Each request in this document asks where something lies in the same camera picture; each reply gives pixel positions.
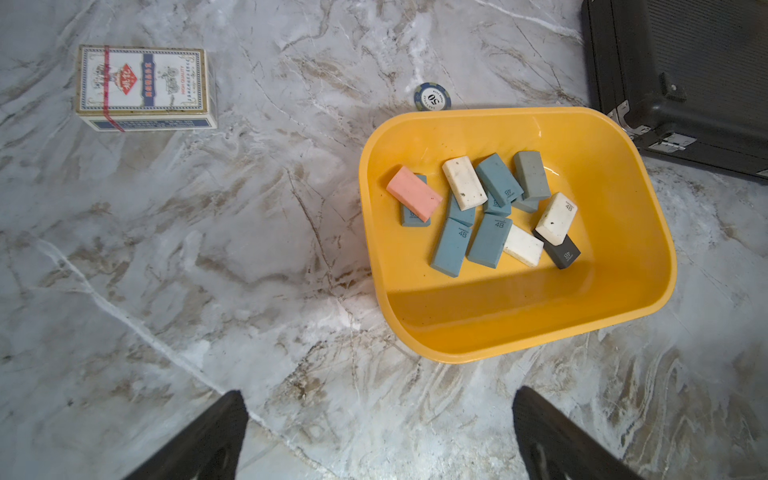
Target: poker chip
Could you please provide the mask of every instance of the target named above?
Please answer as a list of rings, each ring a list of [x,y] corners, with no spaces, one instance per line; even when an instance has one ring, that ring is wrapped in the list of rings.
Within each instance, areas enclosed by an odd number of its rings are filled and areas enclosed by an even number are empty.
[[[431,81],[419,85],[413,94],[413,101],[420,111],[448,110],[451,107],[451,96],[443,87]]]

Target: white marble tile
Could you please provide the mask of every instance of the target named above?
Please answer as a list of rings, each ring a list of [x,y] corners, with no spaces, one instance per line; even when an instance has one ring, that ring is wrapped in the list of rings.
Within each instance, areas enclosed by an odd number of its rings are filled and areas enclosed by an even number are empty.
[[[15,446],[0,466],[13,478],[123,475],[226,389],[255,418],[243,478],[523,478],[510,407],[524,384],[646,478],[768,474],[765,187],[647,160],[679,275],[645,319],[446,366],[378,309],[367,137],[414,110],[422,81],[455,108],[586,104],[579,2],[12,7],[0,382],[18,391],[0,397]],[[93,132],[71,113],[80,43],[205,47],[220,127]]]

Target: playing card box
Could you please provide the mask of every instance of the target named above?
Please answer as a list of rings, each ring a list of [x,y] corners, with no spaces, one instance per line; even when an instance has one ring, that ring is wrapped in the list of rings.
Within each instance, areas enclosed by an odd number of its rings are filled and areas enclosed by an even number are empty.
[[[205,50],[81,45],[77,115],[97,131],[216,128]]]

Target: gray eraser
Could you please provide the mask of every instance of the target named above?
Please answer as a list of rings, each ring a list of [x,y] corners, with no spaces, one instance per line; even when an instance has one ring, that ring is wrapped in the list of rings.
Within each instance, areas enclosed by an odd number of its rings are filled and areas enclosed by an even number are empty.
[[[484,215],[467,260],[496,268],[502,258],[504,243],[507,241],[512,220],[498,215]]]
[[[512,202],[512,206],[529,214],[538,212],[538,200],[523,200],[522,197]]]
[[[547,172],[537,151],[521,151],[515,154],[515,173],[523,187],[523,200],[540,201],[551,197]]]

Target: white eraser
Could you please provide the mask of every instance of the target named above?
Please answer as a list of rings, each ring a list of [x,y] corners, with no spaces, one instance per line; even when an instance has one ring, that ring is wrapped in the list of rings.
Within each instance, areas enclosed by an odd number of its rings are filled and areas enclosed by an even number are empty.
[[[485,189],[480,183],[475,168],[469,157],[454,158],[442,165],[442,171],[448,178],[448,183],[456,197],[458,207],[464,211],[483,205],[488,201]]]
[[[561,245],[576,217],[578,207],[560,192],[552,196],[547,210],[541,215],[536,231],[552,245]]]
[[[512,225],[507,241],[504,242],[504,253],[512,255],[528,266],[537,266],[543,251],[544,242],[517,225]]]

